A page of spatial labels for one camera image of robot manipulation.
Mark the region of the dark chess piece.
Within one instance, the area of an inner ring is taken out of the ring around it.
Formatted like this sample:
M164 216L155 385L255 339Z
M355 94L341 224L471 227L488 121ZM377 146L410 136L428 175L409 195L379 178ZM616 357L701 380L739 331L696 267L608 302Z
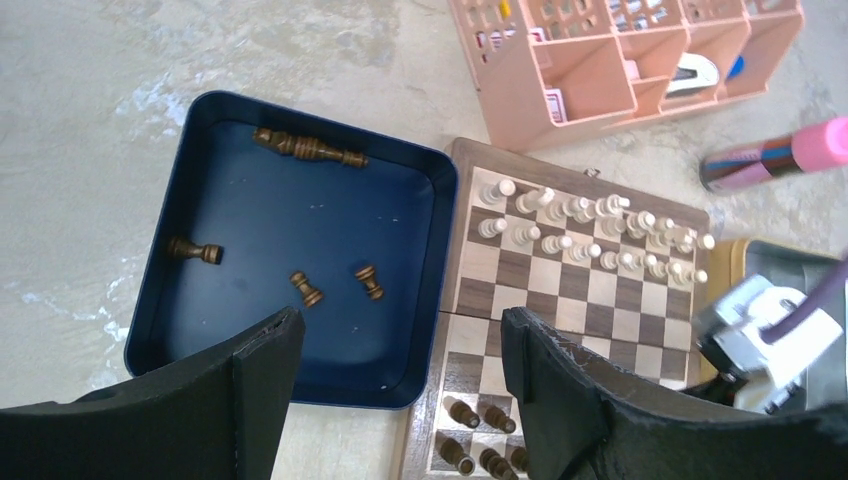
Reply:
M518 472L526 473L529 469L529 457L525 447L515 447L510 455L510 463Z
M439 455L462 476L470 476L476 468L474 459L453 438L441 442Z
M479 426L481 422L479 414L465 401L448 396L443 403L453 421L470 429L476 429Z
M491 427L506 434L516 431L516 422L496 405L489 405L483 413L483 420Z
M486 448L480 453L479 464L496 480L519 479L509 462L492 448Z

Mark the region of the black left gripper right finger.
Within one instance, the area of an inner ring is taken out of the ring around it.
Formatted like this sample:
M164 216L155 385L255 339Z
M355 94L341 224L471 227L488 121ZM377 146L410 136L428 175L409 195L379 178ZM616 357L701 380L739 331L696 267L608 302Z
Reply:
M534 479L843 479L847 408L767 416L650 382L533 312L501 320Z

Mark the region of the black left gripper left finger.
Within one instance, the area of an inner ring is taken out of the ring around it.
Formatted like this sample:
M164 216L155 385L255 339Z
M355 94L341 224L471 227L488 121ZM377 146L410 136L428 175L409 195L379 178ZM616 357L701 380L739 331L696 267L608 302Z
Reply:
M284 308L229 340L70 403L1 412L5 479L267 479L305 336Z

